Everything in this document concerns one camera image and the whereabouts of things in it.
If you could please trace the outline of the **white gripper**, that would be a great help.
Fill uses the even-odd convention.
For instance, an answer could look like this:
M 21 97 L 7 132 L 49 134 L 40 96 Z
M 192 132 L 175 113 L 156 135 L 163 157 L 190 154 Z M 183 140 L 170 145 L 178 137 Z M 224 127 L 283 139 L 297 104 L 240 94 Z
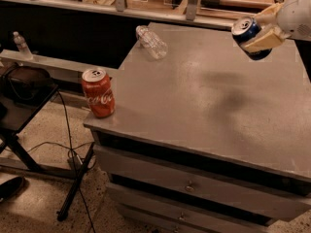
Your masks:
M 249 53 L 281 46 L 287 38 L 311 41 L 311 0 L 286 0 L 276 3 L 254 16 L 265 26 L 254 38 L 241 44 Z

